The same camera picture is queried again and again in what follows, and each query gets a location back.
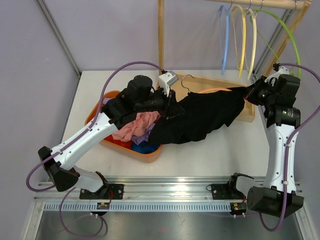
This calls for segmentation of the black t shirt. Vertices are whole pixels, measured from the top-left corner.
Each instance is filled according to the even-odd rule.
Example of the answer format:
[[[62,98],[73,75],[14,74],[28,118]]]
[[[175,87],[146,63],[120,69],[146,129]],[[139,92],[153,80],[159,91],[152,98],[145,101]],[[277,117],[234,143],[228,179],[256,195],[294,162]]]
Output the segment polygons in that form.
[[[150,145],[199,142],[222,126],[229,127],[245,106],[246,87],[212,93],[190,92],[179,101],[185,113],[165,119],[161,117],[152,128],[146,147]]]

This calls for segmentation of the pink t shirt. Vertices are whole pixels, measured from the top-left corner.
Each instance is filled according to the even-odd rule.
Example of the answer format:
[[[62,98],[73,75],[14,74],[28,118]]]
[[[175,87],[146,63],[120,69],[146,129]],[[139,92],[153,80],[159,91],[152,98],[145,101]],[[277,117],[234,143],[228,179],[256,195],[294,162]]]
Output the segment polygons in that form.
[[[160,119],[160,114],[157,111],[140,112],[136,115],[136,119],[127,123],[120,130],[112,134],[115,140],[128,142],[133,136],[142,137],[147,129],[155,124]]]

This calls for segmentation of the purple t shirt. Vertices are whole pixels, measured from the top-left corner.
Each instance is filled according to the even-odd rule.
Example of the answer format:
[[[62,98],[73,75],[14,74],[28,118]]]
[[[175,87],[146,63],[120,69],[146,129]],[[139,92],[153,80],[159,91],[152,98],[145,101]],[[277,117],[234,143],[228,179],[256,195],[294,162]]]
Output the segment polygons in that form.
[[[157,111],[140,112],[136,115],[136,119],[127,123],[120,130],[107,136],[104,140],[121,146],[126,149],[131,149],[132,144],[139,145],[143,141],[148,141],[149,134],[159,119]]]

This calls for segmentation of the orange clothes hanger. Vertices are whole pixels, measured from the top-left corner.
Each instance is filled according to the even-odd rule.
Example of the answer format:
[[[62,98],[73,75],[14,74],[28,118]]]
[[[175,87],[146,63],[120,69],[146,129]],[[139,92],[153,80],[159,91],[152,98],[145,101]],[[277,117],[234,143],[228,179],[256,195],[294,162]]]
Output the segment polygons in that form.
[[[210,78],[210,77],[195,77],[191,74],[179,74],[178,79],[180,80],[181,87],[186,89],[188,93],[214,93],[218,91],[227,91],[237,84],[232,81]]]

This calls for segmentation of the blue t shirt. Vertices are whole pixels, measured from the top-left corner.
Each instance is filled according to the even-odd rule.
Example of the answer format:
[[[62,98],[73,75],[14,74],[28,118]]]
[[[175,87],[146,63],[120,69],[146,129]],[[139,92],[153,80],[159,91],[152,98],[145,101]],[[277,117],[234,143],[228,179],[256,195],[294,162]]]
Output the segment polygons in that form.
[[[140,154],[151,154],[158,150],[160,145],[156,144],[148,144],[147,142],[143,141],[139,145],[132,143],[131,150]]]

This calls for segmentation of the green clothes hanger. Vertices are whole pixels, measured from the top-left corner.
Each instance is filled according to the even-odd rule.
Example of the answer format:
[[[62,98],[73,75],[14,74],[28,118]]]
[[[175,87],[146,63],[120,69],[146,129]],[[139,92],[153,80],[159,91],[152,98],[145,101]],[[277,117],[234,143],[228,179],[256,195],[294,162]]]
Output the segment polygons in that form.
[[[281,16],[265,8],[256,8],[253,11],[257,14],[264,13],[277,21],[277,25],[268,40],[265,39],[261,32],[258,32],[258,35],[265,43],[265,49],[256,63],[254,74],[256,76],[269,75],[273,69],[273,64],[281,61],[281,55],[289,43],[293,48],[295,62],[301,64],[300,51],[294,37],[294,33],[301,21],[298,11],[285,10]]]

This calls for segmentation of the orange t shirt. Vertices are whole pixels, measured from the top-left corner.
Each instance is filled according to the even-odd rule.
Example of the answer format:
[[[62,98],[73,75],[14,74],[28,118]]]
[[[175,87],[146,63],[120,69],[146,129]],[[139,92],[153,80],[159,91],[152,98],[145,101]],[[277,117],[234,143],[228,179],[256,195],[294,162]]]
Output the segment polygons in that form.
[[[106,138],[104,138],[104,140],[107,141],[107,142],[113,143],[115,145],[118,145],[120,147],[129,149],[129,150],[132,149],[133,142],[131,140],[126,141],[126,142],[125,141],[121,141],[121,140],[118,140],[118,139],[114,139],[112,135],[107,136]]]

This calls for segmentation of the cream clothes hanger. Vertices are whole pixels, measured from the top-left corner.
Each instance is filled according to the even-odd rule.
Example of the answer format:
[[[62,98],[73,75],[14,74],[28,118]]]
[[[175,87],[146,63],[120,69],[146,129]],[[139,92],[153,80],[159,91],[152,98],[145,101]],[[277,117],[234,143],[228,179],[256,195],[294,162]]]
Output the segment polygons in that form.
[[[247,80],[249,81],[251,79],[254,65],[255,65],[255,59],[256,59],[256,50],[257,50],[257,20],[256,20],[256,14],[251,9],[252,6],[252,0],[250,1],[249,7],[245,9],[245,15],[250,16],[250,22],[252,24],[252,49],[251,49],[251,59],[250,59],[250,65],[247,67]]]

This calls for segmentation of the light blue clothes hanger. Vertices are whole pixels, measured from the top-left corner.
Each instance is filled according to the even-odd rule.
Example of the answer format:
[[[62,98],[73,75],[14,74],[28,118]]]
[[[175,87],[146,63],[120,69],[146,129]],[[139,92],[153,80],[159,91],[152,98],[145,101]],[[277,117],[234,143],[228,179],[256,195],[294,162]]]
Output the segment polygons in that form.
[[[222,4],[218,10],[219,20],[219,43],[220,43],[220,58],[221,58],[221,75],[225,74],[228,62],[229,53],[229,38],[230,38],[230,15],[229,9]]]

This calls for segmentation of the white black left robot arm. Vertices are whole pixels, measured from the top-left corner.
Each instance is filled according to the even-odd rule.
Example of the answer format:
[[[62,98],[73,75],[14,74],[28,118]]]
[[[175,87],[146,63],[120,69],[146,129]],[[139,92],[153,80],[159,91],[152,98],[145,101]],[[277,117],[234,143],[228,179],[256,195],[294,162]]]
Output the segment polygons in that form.
[[[78,160],[104,138],[134,121],[138,113],[158,112],[166,120],[184,114],[175,91],[171,89],[178,76],[168,71],[158,79],[159,88],[152,91],[153,81],[149,77],[135,76],[116,97],[98,107],[96,116],[80,131],[53,148],[44,146],[38,151],[58,192],[80,188],[97,199],[103,199],[108,194],[108,181],[97,171],[76,167]]]

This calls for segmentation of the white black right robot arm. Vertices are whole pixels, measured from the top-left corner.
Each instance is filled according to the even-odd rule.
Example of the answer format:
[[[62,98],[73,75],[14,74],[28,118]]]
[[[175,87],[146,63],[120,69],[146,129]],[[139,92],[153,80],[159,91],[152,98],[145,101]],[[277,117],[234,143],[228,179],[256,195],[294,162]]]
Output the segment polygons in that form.
[[[213,200],[242,200],[244,208],[274,217],[288,217],[299,210],[304,198],[297,195],[294,179],[295,141],[301,123],[301,112],[293,105],[300,79],[286,73],[262,76],[246,90],[246,100],[264,107],[266,135],[269,144],[267,173],[262,186],[253,177],[234,173],[227,183],[211,184]]]

